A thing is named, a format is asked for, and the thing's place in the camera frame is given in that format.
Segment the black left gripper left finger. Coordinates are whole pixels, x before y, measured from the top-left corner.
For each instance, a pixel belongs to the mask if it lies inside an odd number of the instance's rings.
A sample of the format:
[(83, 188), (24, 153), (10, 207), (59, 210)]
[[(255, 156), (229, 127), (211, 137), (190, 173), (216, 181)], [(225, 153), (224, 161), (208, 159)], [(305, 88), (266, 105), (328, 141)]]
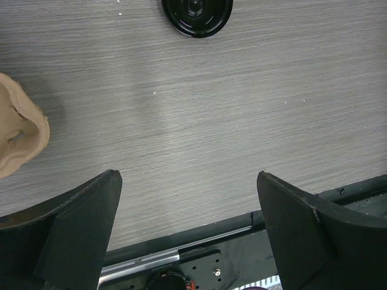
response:
[(122, 184), (107, 170), (1, 216), (1, 289), (97, 289)]

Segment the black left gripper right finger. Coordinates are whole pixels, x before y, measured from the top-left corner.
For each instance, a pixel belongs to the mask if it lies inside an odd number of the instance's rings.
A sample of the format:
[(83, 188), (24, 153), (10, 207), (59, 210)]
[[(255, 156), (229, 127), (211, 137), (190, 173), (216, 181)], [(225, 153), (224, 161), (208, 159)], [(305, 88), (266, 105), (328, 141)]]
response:
[(257, 191), (283, 289), (386, 289), (386, 219), (267, 172)]

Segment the black plastic cup lid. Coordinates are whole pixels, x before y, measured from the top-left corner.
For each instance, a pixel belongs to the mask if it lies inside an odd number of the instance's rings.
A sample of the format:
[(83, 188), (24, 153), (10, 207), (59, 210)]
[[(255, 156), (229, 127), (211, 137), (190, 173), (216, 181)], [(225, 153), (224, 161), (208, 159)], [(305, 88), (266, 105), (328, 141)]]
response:
[(161, 4), (171, 25), (193, 38), (206, 38), (219, 32), (233, 8), (233, 0), (162, 0)]

